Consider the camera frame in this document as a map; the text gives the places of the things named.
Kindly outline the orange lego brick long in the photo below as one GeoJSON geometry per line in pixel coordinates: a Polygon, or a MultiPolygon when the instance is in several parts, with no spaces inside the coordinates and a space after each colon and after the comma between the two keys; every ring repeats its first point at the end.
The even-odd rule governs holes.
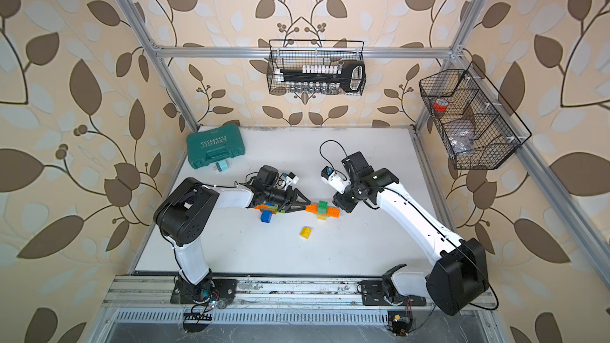
{"type": "Polygon", "coordinates": [[[256,206],[255,209],[259,210],[259,211],[269,211],[272,214],[277,213],[277,206],[260,205],[260,206],[256,206]]]}

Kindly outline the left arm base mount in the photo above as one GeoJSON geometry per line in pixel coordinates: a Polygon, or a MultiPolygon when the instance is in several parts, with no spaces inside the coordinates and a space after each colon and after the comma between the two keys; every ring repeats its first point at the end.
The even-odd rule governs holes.
{"type": "Polygon", "coordinates": [[[200,285],[193,285],[177,276],[171,293],[171,304],[203,304],[220,303],[220,308],[233,303],[238,281],[236,279],[205,280],[200,285]]]}

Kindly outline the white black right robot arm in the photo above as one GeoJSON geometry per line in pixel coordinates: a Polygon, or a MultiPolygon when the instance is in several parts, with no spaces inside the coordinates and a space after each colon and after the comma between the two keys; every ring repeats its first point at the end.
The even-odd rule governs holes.
{"type": "Polygon", "coordinates": [[[336,190],[333,204],[350,213],[370,200],[402,226],[424,251],[429,273],[411,272],[396,265],[382,276],[388,303],[401,304],[408,296],[430,298],[443,313],[453,316],[489,289],[485,248],[472,238],[464,240],[432,217],[411,197],[399,179],[386,168],[365,170],[345,179],[333,168],[321,172],[322,180],[336,190]]]}

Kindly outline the blue lego brick base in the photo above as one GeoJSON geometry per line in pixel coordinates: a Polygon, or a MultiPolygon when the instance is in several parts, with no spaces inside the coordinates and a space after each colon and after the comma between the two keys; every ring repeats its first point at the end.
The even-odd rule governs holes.
{"type": "Polygon", "coordinates": [[[264,210],[261,212],[261,222],[270,223],[273,217],[273,212],[269,210],[264,210]]]}

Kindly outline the green lego brick square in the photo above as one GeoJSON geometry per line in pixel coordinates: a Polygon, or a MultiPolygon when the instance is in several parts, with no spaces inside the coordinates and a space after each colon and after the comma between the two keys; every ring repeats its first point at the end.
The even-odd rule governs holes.
{"type": "Polygon", "coordinates": [[[322,214],[322,215],[326,215],[327,214],[327,202],[325,201],[320,201],[317,207],[317,214],[322,214]]]}

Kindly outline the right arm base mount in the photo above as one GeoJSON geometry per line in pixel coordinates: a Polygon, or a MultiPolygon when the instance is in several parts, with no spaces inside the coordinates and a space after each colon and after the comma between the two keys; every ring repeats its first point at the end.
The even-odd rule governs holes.
{"type": "Polygon", "coordinates": [[[357,284],[357,292],[362,296],[365,306],[426,306],[424,297],[401,295],[389,280],[365,279],[357,284]]]}

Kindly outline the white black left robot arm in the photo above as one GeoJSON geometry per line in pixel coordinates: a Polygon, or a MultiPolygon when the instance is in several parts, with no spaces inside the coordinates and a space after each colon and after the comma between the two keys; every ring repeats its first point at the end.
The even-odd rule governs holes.
{"type": "Polygon", "coordinates": [[[154,222],[173,247],[181,278],[198,286],[211,279],[200,236],[212,213],[227,208],[254,209],[267,203],[286,214],[304,211],[311,205],[292,186],[280,189],[258,179],[233,186],[212,186],[188,177],[157,208],[154,222]]]}

